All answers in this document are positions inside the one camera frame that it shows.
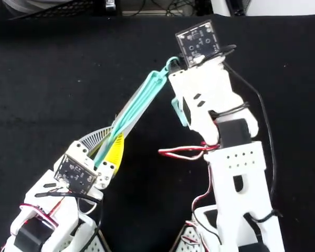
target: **black circuit board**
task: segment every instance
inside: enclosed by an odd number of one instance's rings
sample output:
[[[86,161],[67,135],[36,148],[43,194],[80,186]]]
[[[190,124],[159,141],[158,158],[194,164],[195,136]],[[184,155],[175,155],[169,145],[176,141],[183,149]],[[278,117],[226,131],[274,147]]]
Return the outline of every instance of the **black circuit board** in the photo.
[[[208,58],[219,50],[210,20],[177,33],[176,38],[189,68],[200,63],[197,59]]]
[[[87,194],[96,181],[97,176],[73,158],[64,155],[54,178],[58,181],[60,179],[64,180],[68,183],[69,190],[74,193]]]

